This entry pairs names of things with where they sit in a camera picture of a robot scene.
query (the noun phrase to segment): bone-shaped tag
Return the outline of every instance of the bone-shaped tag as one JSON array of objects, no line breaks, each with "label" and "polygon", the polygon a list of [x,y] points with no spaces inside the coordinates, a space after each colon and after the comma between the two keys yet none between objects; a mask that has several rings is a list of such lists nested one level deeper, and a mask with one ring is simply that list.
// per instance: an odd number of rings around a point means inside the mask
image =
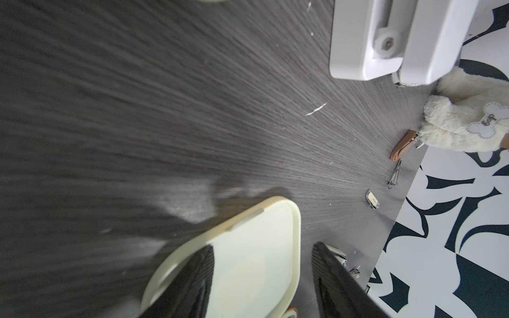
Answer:
[{"label": "bone-shaped tag", "polygon": [[495,125],[501,119],[509,119],[509,107],[502,107],[498,103],[488,103],[484,106],[484,117],[479,122],[470,124],[467,131],[478,134],[483,139],[495,135]]}]

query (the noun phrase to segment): cream plastic tray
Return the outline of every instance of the cream plastic tray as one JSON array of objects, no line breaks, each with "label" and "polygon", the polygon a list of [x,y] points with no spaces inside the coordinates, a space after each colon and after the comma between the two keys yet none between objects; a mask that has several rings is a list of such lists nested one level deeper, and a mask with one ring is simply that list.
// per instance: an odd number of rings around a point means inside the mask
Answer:
[{"label": "cream plastic tray", "polygon": [[300,276],[300,211],[271,197],[176,249],[155,271],[142,298],[145,311],[191,255],[214,247],[214,275],[206,318],[280,318]]}]

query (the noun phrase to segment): plush dog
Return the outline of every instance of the plush dog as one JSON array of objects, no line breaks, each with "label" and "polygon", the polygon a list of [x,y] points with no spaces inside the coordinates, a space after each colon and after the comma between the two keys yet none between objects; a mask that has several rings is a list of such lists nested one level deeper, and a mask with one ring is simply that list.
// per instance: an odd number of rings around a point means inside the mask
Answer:
[{"label": "plush dog", "polygon": [[509,82],[470,75],[455,67],[424,106],[418,138],[464,152],[494,151],[509,132]]}]

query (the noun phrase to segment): wood grain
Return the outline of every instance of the wood grain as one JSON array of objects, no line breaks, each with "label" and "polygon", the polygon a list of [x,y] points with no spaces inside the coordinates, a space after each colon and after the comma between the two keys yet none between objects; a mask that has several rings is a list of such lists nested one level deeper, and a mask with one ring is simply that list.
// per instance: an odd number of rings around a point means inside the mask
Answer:
[{"label": "wood grain", "polygon": [[366,284],[425,149],[390,191],[389,153],[432,88],[331,78],[333,1],[307,7],[2,1],[4,316],[135,317],[169,253],[273,195],[301,209],[303,317],[313,243]]}]

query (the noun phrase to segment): brown leather trim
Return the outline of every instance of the brown leather trim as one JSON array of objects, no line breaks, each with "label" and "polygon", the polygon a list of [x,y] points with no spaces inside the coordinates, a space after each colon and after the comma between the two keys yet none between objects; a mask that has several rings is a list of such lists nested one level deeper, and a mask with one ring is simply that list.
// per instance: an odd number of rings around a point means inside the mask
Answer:
[{"label": "brown leather trim", "polygon": [[504,149],[509,149],[509,134],[505,134],[504,138],[500,142],[500,147]]},{"label": "brown leather trim", "polygon": [[417,137],[417,132],[415,130],[409,130],[405,137],[403,137],[400,140],[400,142],[398,142],[396,147],[394,147],[394,149],[392,150],[392,153],[390,154],[390,159],[392,161],[397,161],[398,159],[400,159],[401,156],[405,152],[409,151],[410,148],[413,146],[414,141],[412,139],[414,139],[415,137]]}]

